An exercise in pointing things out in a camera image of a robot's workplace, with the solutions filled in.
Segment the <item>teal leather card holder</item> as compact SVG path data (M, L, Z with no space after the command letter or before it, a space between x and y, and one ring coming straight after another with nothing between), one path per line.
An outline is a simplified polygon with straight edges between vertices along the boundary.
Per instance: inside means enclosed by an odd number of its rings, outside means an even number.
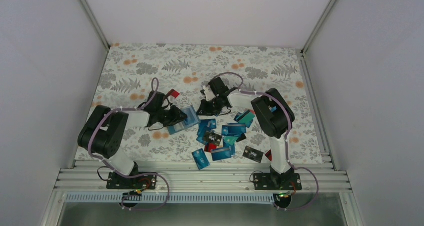
M171 135L187 130L201 122L193 105L182 108L181 111L186 115L186 117L181 122L167 128Z

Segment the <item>red card black stripe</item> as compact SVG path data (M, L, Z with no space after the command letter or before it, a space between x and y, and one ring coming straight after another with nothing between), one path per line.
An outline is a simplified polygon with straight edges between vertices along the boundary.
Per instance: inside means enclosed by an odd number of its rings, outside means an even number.
M266 153L265 153L265 156L266 156L266 158L269 160L269 161L272 161L272 150L270 149L270 150L268 150Z

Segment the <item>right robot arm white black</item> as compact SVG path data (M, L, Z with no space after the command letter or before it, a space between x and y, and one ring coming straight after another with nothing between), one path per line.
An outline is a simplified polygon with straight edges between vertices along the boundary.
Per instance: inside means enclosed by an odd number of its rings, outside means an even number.
M203 86L198 114L215 115L222 108L240 107L253 110L262 131L270 139L272 161L270 181L274 188L284 189L294 176L294 166L290 162L289 133L293 127L295 115L284 97L276 88L265 92L245 91L237 87L229 88L216 76Z

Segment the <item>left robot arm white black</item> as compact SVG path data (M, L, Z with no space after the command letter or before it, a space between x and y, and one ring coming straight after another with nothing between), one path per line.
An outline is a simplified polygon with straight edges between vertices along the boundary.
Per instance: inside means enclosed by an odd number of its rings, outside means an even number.
M151 91L147 101L137 107L112 109L104 105L96 106L82 128L77 144L119 175L124 187L133 188L139 182L138 166L121 149L125 130L132 127L149 128L156 123L165 127L175 126L187 118L188 115L171 103L166 94Z

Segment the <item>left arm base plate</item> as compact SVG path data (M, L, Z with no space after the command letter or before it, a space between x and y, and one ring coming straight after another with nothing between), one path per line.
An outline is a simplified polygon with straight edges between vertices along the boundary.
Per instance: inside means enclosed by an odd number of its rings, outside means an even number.
M137 178L125 178L116 173L110 173L106 184L107 189L155 189L156 175L146 175Z

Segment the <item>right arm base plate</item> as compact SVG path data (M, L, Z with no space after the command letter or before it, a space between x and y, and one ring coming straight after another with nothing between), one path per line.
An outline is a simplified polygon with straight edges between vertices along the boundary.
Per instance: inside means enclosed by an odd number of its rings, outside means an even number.
M255 190L302 190L302 181L298 173L274 175L256 172L252 175Z

